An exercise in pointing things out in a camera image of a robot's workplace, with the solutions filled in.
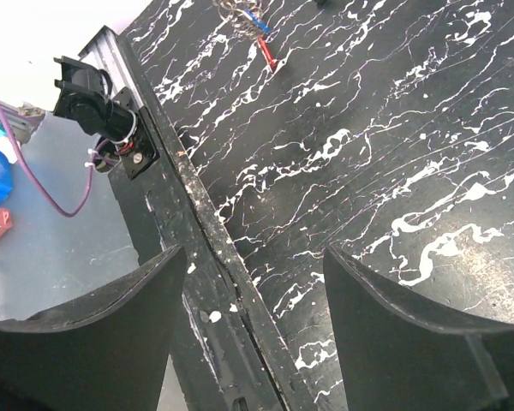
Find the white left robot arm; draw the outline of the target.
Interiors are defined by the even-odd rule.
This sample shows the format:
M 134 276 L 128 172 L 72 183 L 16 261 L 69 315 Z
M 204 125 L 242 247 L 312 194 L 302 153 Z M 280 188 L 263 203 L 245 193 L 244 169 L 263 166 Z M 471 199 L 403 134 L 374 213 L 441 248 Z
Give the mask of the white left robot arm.
M 99 136 L 92 154 L 98 171 L 108 172 L 120 163 L 133 180 L 149 169 L 159 158 L 153 139 L 158 129 L 149 109 L 138 107 L 126 86 L 113 92 L 112 78 L 102 68 L 69 57 L 54 62 L 60 65 L 62 78 L 55 81 L 59 97 L 53 115 Z

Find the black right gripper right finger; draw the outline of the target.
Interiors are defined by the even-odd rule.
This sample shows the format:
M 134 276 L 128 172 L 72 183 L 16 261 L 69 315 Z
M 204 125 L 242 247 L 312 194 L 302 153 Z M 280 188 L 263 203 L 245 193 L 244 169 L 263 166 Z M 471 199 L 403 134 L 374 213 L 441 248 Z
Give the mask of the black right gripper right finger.
M 323 272 L 351 410 L 514 410 L 514 325 L 430 300 L 329 247 Z

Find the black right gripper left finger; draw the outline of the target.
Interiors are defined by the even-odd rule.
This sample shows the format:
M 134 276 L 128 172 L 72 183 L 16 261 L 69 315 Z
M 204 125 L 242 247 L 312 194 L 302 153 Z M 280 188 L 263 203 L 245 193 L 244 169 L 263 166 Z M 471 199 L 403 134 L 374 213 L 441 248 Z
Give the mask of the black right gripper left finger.
M 0 410 L 154 410 L 187 255 L 144 265 L 25 320 L 0 321 Z

